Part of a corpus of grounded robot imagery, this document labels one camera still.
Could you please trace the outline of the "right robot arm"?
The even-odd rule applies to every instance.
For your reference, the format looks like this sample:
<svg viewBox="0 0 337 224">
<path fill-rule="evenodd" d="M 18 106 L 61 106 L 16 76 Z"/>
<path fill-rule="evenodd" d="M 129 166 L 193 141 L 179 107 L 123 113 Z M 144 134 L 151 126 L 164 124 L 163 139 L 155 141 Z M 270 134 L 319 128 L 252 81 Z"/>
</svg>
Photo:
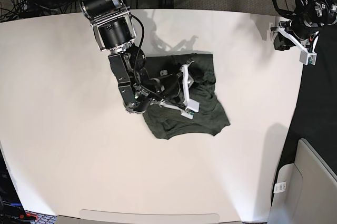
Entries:
<svg viewBox="0 0 337 224">
<path fill-rule="evenodd" d="M 89 20 L 100 51 L 109 51 L 110 67 L 118 81 L 118 89 L 127 112 L 143 114 L 150 105 L 178 110 L 192 119 L 200 104 L 190 96 L 195 77 L 187 60 L 176 71 L 161 70 L 149 77 L 146 56 L 141 45 L 135 45 L 136 32 L 132 20 L 141 24 L 126 0 L 79 0 Z"/>
</svg>

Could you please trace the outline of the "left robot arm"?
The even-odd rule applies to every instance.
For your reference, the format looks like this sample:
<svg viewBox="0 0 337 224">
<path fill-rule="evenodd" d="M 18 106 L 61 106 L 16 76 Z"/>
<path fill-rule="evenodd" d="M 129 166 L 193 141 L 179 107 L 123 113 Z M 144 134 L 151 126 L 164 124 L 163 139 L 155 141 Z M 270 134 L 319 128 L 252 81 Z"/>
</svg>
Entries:
<svg viewBox="0 0 337 224">
<path fill-rule="evenodd" d="M 272 0 L 276 12 L 287 19 L 280 21 L 271 31 L 276 34 L 274 48 L 278 51 L 292 47 L 314 52 L 320 32 L 336 24 L 336 0 L 295 0 L 295 9 L 281 9 Z"/>
</svg>

